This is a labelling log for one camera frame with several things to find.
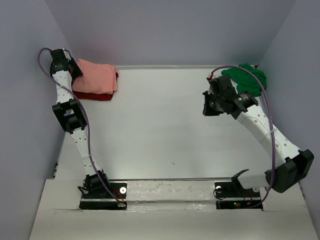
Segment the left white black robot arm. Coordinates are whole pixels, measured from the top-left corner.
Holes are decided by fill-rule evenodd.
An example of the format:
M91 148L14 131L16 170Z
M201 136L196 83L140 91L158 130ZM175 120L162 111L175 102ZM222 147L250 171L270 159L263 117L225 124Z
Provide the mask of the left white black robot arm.
M56 104L52 106L52 110L62 129L73 139L84 167L84 183L78 189L83 194L116 199L111 192L107 175L94 161L88 117L72 91L72 83L82 75L82 71L68 50L60 48L49 52L52 57L49 74L56 84L57 92Z

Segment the pink t shirt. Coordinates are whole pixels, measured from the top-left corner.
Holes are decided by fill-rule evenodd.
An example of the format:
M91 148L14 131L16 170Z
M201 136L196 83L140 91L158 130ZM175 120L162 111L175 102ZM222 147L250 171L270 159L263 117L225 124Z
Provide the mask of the pink t shirt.
M113 94L118 90L118 72L115 65L93 63L80 58L77 65L82 75L72 84L74 92L101 95Z

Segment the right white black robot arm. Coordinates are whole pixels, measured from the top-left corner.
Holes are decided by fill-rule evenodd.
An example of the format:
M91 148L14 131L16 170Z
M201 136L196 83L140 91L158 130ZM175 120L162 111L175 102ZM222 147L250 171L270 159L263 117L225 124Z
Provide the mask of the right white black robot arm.
M230 190L242 196L248 190L271 187L278 193L304 179L315 158L309 150L301 150L273 124L259 102L248 91L238 93L227 75L208 77L209 89L203 92L203 115L231 115L242 124L271 158L268 170L244 169L231 178Z

